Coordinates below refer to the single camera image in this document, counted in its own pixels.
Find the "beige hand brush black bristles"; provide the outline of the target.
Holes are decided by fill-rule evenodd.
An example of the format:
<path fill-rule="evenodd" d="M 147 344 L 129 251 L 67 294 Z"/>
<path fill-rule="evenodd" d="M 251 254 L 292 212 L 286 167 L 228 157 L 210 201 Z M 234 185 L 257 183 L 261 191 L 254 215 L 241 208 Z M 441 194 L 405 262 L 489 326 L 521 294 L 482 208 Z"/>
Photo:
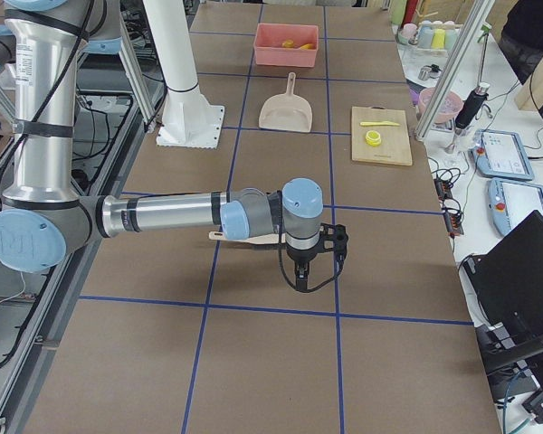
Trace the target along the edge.
<path fill-rule="evenodd" d="M 252 245 L 256 247 L 261 247 L 261 246 L 276 246 L 278 243 L 283 244 L 285 242 L 285 235 L 282 234 L 281 236 L 279 236 L 278 234 L 273 233 L 273 234 L 251 237 L 247 239 L 231 240 L 231 239 L 228 239 L 222 231 L 210 231 L 208 233 L 208 239 L 211 241 L 241 243 L 241 244 L 248 244 L 248 245 Z"/>

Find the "beige plastic dustpan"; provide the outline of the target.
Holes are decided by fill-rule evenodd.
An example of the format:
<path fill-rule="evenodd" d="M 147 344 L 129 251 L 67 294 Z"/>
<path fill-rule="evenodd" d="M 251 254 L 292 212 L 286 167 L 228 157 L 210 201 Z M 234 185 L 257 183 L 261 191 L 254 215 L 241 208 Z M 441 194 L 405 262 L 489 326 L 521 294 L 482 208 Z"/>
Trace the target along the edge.
<path fill-rule="evenodd" d="M 303 97 L 294 93 L 296 73 L 290 72 L 284 93 L 271 96 L 264 101 L 259 128 L 309 133 L 312 126 L 312 108 Z"/>

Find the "pink plastic bin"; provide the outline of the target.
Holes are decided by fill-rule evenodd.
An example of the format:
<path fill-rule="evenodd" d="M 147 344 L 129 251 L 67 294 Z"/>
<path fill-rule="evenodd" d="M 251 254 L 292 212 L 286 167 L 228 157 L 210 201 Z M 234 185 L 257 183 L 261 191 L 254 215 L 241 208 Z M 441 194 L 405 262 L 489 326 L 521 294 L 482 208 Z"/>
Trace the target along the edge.
<path fill-rule="evenodd" d="M 257 65 L 313 68 L 319 50 L 319 28 L 307 24 L 260 23 L 253 48 Z"/>

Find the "yellow toy lemon slice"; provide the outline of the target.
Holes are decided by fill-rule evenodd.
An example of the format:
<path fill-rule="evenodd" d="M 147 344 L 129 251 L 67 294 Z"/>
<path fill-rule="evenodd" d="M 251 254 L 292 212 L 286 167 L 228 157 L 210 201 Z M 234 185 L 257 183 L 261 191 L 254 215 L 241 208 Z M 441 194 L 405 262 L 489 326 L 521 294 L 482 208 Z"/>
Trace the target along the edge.
<path fill-rule="evenodd" d="M 382 143 L 382 137 L 378 131 L 368 130 L 365 134 L 365 141 L 369 146 L 380 146 Z"/>

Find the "bamboo cutting board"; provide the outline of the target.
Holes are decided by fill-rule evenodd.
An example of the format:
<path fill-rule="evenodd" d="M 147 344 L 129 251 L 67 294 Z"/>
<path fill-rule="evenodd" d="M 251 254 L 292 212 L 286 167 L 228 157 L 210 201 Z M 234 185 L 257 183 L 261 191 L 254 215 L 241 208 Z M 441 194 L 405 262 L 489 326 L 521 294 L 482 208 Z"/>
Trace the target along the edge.
<path fill-rule="evenodd" d="M 362 121 L 394 121 L 400 127 L 361 127 Z M 380 146 L 365 141 L 368 130 L 381 134 Z M 351 158 L 356 162 L 411 166 L 413 164 L 406 115 L 403 110 L 353 107 L 351 109 Z"/>

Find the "yellow plastic toy knife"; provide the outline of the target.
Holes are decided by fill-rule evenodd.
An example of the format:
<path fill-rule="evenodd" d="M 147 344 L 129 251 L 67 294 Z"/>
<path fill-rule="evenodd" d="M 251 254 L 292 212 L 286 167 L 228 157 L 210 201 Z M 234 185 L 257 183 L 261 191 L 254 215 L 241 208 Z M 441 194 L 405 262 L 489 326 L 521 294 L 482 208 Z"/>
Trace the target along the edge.
<path fill-rule="evenodd" d="M 361 127 L 400 127 L 400 123 L 384 120 L 384 121 L 362 121 L 359 122 Z"/>

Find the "black power strip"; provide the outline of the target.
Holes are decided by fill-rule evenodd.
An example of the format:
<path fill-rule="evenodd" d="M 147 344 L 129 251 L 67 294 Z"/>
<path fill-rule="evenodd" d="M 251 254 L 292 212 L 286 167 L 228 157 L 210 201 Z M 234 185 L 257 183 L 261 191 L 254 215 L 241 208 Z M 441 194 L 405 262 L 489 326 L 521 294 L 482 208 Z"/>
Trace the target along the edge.
<path fill-rule="evenodd" d="M 464 213 L 461 204 L 453 197 L 452 184 L 439 177 L 436 177 L 433 182 L 449 236 L 452 238 L 462 236 L 464 234 L 462 227 Z"/>

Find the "grey and purple cloth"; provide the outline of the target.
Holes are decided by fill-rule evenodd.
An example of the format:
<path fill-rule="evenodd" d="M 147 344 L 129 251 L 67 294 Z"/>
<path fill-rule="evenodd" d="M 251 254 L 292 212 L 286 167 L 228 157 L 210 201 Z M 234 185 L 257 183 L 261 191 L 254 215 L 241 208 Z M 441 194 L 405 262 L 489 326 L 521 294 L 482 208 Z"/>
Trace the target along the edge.
<path fill-rule="evenodd" d="M 410 93 L 410 96 L 411 96 L 411 101 L 413 102 L 413 104 L 415 106 L 418 105 L 418 101 L 419 101 L 419 96 L 420 96 L 420 92 L 419 91 L 416 91 L 416 90 L 413 90 L 412 88 L 409 89 L 409 93 Z"/>

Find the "pink bowl with clear pieces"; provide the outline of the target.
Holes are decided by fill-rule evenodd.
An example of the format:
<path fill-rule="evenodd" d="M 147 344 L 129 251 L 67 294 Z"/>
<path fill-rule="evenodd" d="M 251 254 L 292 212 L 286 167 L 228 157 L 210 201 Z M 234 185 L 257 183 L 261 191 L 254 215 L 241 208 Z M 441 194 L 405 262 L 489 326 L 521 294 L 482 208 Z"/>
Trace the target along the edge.
<path fill-rule="evenodd" d="M 420 114 L 424 114 L 434 91 L 435 88 L 426 88 L 419 93 L 417 107 Z M 435 117 L 434 123 L 442 124 L 456 118 L 462 107 L 462 99 L 456 93 L 449 91 Z"/>

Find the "blue framed tablet near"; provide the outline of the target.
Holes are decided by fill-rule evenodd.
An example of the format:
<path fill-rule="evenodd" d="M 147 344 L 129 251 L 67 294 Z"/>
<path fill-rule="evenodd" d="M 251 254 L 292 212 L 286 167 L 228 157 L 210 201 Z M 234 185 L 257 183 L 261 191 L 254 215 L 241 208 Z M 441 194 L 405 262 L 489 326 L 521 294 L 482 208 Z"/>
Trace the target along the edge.
<path fill-rule="evenodd" d="M 493 224 L 506 236 L 533 211 L 543 216 L 543 185 L 493 178 L 488 186 Z"/>

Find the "blue framed tablet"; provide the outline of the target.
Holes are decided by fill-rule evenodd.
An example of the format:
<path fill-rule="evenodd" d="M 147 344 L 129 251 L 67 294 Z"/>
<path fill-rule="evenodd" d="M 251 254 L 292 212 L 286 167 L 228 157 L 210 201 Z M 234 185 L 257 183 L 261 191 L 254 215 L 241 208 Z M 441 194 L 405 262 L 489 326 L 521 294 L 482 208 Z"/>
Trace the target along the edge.
<path fill-rule="evenodd" d="M 488 186 L 493 224 L 506 236 L 533 211 L 543 216 L 543 185 L 493 178 Z"/>
<path fill-rule="evenodd" d="M 534 173 L 518 133 L 478 129 L 471 154 L 477 170 L 485 177 L 532 181 Z"/>

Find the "black water bottle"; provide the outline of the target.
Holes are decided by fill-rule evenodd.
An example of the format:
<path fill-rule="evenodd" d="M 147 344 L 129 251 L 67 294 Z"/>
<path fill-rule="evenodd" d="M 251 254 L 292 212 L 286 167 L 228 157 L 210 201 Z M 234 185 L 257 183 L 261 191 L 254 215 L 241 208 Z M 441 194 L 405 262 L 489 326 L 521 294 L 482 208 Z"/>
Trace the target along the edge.
<path fill-rule="evenodd" d="M 465 129 L 471 124 L 482 104 L 487 100 L 490 86 L 489 83 L 482 81 L 470 92 L 455 119 L 457 129 Z"/>

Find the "blue framed tablet far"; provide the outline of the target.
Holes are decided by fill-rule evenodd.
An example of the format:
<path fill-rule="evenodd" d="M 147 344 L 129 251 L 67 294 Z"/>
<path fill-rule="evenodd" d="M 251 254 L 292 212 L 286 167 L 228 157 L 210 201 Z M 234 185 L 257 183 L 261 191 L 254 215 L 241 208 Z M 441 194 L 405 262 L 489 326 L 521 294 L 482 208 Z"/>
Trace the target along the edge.
<path fill-rule="evenodd" d="M 471 154 L 477 170 L 485 177 L 532 181 L 534 173 L 518 133 L 478 129 Z"/>

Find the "black monitor on stand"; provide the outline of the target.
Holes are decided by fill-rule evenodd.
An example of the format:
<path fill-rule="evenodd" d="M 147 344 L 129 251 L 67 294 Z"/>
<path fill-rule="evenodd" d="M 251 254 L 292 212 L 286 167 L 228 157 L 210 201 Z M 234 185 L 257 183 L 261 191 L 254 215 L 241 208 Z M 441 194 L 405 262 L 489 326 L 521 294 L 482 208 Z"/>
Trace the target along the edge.
<path fill-rule="evenodd" d="M 543 390 L 543 216 L 534 211 L 490 252 L 464 262 L 480 305 L 494 326 L 501 324 L 513 346 L 482 354 L 495 373 L 526 361 Z"/>

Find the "small shiny metal gadget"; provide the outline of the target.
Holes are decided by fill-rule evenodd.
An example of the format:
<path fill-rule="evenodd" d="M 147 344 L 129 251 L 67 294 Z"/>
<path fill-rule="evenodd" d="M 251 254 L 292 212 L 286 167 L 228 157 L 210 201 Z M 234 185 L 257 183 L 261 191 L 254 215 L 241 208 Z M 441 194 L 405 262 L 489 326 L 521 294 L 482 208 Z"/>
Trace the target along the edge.
<path fill-rule="evenodd" d="M 441 75 L 441 68 L 436 64 L 425 65 L 418 73 L 418 79 L 421 81 L 436 80 Z"/>

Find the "stack of coloured cups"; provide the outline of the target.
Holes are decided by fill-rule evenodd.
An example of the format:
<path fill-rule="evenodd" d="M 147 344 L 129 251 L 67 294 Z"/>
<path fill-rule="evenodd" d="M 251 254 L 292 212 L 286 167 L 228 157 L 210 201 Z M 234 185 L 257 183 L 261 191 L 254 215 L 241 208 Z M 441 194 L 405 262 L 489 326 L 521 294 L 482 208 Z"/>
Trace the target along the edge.
<path fill-rule="evenodd" d="M 445 49 L 448 34 L 456 40 L 455 24 L 463 1 L 391 1 L 390 21 L 396 41 L 422 49 Z"/>

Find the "seated person dark sleeve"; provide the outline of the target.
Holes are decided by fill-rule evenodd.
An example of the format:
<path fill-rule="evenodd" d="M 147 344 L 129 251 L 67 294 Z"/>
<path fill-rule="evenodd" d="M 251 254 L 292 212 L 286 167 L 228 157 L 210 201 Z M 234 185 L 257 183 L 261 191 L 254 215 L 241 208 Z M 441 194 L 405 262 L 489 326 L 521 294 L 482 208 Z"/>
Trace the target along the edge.
<path fill-rule="evenodd" d="M 524 83 L 543 58 L 543 0 L 519 0 L 510 9 L 499 47 Z"/>

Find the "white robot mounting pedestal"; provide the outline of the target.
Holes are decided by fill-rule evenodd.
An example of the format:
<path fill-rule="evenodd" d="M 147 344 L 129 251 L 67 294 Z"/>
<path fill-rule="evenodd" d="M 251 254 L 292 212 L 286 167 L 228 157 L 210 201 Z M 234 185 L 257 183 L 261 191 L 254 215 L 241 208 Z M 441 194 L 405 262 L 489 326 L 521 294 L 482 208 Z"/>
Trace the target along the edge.
<path fill-rule="evenodd" d="M 147 0 L 143 5 L 167 86 L 157 144 L 216 148 L 224 107 L 210 104 L 200 90 L 183 3 Z"/>

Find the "aluminium frame post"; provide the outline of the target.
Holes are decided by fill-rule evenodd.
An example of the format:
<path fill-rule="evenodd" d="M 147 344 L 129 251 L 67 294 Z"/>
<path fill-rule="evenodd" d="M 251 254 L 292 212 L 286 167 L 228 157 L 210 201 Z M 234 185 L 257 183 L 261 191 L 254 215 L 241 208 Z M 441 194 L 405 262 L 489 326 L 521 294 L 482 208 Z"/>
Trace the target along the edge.
<path fill-rule="evenodd" d="M 494 3 L 494 0 L 476 0 L 473 3 L 472 9 L 445 64 L 443 73 L 435 86 L 432 98 L 414 129 L 414 138 L 416 140 L 424 142 L 445 97 L 451 90 L 465 54 L 477 32 L 486 21 Z"/>

